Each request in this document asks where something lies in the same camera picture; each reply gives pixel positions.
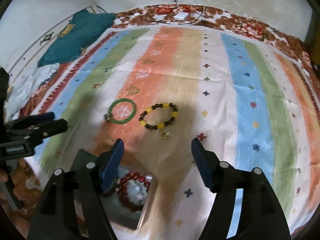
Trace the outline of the person's left hand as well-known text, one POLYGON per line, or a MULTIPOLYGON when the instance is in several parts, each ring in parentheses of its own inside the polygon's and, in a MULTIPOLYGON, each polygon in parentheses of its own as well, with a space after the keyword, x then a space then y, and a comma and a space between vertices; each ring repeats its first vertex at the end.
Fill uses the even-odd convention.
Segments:
POLYGON ((8 181, 8 175, 5 171, 0 170, 0 182, 6 183, 8 181))

